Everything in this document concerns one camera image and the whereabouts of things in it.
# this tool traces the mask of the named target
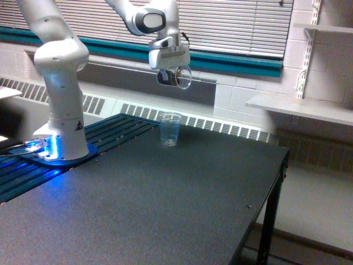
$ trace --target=window sill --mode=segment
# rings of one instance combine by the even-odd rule
[[[141,44],[119,43],[109,40],[80,38],[90,52],[148,61],[149,48]],[[41,44],[31,31],[0,27],[0,40],[24,44]],[[191,68],[203,71],[243,73],[248,75],[280,77],[282,61],[192,51]]]

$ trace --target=blue led light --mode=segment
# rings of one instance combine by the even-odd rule
[[[50,148],[50,154],[54,158],[58,158],[58,144],[57,144],[57,135],[52,135],[50,137],[50,142],[51,142],[51,148]]]

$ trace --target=clear plastic cup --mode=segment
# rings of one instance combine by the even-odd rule
[[[165,86],[187,89],[191,85],[191,69],[188,65],[181,65],[168,69],[161,69],[157,73],[157,82]]]
[[[159,115],[159,121],[161,122],[161,141],[163,145],[177,145],[181,118],[182,116],[180,114],[173,112]]]

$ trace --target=window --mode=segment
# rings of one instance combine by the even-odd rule
[[[56,0],[78,36],[147,44],[131,35],[104,0]],[[143,6],[149,0],[131,0]],[[282,59],[293,0],[178,0],[180,30],[191,50]],[[0,27],[28,29],[15,0],[0,0]]]

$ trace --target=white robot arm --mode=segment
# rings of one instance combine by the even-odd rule
[[[29,26],[42,41],[34,62],[43,75],[49,96],[49,121],[34,132],[38,144],[29,151],[47,161],[76,160],[89,153],[82,110],[82,92],[76,72],[89,57],[86,46],[65,22],[54,0],[16,0]],[[129,0],[106,0],[123,18],[135,35],[158,32],[149,44],[149,64],[158,69],[161,84],[186,89],[191,83],[188,67],[190,53],[180,42],[179,12],[175,0],[152,0],[144,7],[134,7]]]
[[[152,0],[135,7],[129,0],[105,0],[124,20],[134,35],[158,33],[149,44],[149,65],[160,70],[161,84],[186,89],[191,83],[190,52],[180,41],[179,9],[175,0]]]
[[[34,132],[34,139],[48,139],[47,161],[75,160],[88,154],[83,130],[82,92],[76,72],[88,62],[89,52],[63,19],[53,0],[17,0],[29,26],[42,41],[34,62],[43,75],[49,95],[49,121]],[[33,146],[35,151],[42,146]]]

